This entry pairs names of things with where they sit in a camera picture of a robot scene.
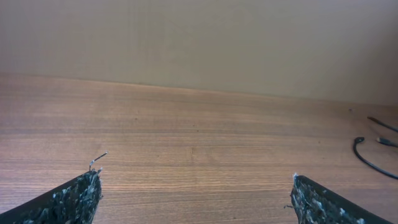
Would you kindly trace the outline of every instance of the beige wall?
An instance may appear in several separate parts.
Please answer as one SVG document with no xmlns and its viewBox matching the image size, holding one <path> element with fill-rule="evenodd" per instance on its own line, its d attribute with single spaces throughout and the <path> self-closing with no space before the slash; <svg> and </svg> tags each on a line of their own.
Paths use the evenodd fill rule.
<svg viewBox="0 0 398 224">
<path fill-rule="evenodd" d="M 1 0 L 0 72 L 398 104 L 398 1 Z"/>
</svg>

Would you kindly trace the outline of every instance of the tabletop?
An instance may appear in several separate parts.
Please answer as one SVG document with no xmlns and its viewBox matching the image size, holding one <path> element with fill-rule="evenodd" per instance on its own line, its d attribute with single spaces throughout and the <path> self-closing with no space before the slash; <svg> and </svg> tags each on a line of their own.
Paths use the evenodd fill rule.
<svg viewBox="0 0 398 224">
<path fill-rule="evenodd" d="M 294 173 L 398 223 L 398 107 L 0 75 L 0 213 L 103 167 L 102 223 L 297 223 Z"/>
</svg>

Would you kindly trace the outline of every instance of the black wire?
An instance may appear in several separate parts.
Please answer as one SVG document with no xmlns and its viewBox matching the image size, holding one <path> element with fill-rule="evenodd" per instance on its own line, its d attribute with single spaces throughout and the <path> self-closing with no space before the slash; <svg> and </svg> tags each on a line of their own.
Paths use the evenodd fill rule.
<svg viewBox="0 0 398 224">
<path fill-rule="evenodd" d="M 398 132 L 398 129 L 397 129 L 397 128 L 392 127 L 392 126 L 389 126 L 388 124 L 383 123 L 383 122 L 379 121 L 379 120 L 376 119 L 376 118 L 373 118 L 373 117 L 371 117 L 371 116 L 368 116 L 368 119 L 371 120 L 371 121 L 376 122 L 377 124 L 380 124 L 381 126 L 384 126 L 384 127 L 388 128 L 388 129 L 391 129 L 391 130 L 393 130 L 393 131 L 395 131 L 395 132 Z"/>
<path fill-rule="evenodd" d="M 373 169 L 379 171 L 380 173 L 382 173 L 382 174 L 384 174 L 384 175 L 386 175 L 386 176 L 388 176 L 388 177 L 391 177 L 391 178 L 394 178 L 394 179 L 397 179 L 397 180 L 398 180 L 398 176 L 397 176 L 397 175 L 391 174 L 390 172 L 387 172 L 387 171 L 385 171 L 385 170 L 383 170 L 383 169 L 378 168 L 378 167 L 375 166 L 374 164 L 372 164 L 372 163 L 370 163 L 369 161 L 367 161 L 366 159 L 364 159 L 361 155 L 359 155 L 358 151 L 356 150 L 356 145 L 357 145 L 358 143 L 363 142 L 363 141 L 365 141 L 365 138 L 364 138 L 364 137 L 356 137 L 356 138 L 354 139 L 353 149 L 354 149 L 354 153 L 355 153 L 356 157 L 358 157 L 358 159 L 360 159 L 362 162 L 366 163 L 368 166 L 370 166 L 370 167 L 372 167 Z"/>
</svg>

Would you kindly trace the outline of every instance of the wooden table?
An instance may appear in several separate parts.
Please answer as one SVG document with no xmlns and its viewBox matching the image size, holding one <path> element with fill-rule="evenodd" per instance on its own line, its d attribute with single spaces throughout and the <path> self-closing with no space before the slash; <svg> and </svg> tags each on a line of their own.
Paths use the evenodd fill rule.
<svg viewBox="0 0 398 224">
<path fill-rule="evenodd" d="M 104 167 L 101 223 L 297 223 L 306 175 L 398 223 L 398 108 L 61 78 L 0 75 L 0 213 Z"/>
</svg>

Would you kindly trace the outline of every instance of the cable connector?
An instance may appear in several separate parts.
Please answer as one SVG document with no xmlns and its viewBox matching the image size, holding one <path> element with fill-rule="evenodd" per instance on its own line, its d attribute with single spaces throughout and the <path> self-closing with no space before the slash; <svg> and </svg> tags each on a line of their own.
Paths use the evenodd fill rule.
<svg viewBox="0 0 398 224">
<path fill-rule="evenodd" d="M 398 147 L 398 144 L 396 144 L 396 143 L 394 143 L 394 142 L 392 142 L 392 141 L 390 141 L 390 140 L 388 140 L 388 139 L 385 139 L 385 138 L 377 138 L 376 141 L 377 141 L 378 143 L 380 143 L 380 144 L 385 145 L 385 146 Z"/>
</svg>

